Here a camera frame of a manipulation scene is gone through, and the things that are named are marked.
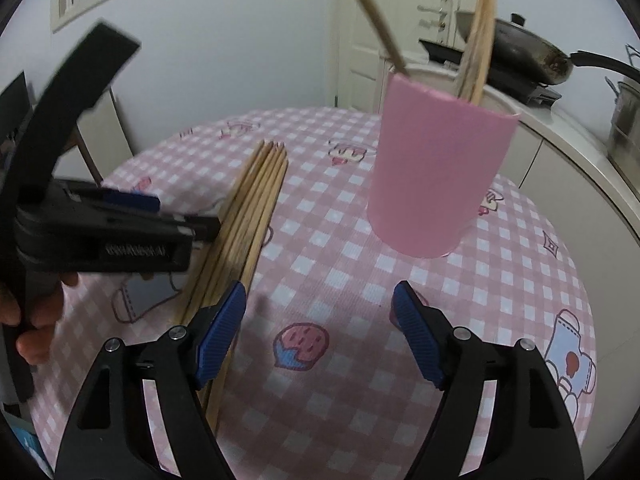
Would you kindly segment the person's left hand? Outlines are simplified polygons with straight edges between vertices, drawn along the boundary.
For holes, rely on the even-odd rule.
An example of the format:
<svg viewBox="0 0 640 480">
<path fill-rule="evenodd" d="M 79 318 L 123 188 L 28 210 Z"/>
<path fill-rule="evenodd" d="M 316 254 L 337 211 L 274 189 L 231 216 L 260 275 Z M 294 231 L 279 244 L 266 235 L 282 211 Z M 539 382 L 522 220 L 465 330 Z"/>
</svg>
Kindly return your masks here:
<svg viewBox="0 0 640 480">
<path fill-rule="evenodd" d="M 15 345 L 29 365 L 40 365 L 49 359 L 56 324 L 63 316 L 63 287 L 76 287 L 78 283 L 77 273 L 61 274 L 54 291 L 28 308 L 30 329 L 17 337 Z"/>
</svg>

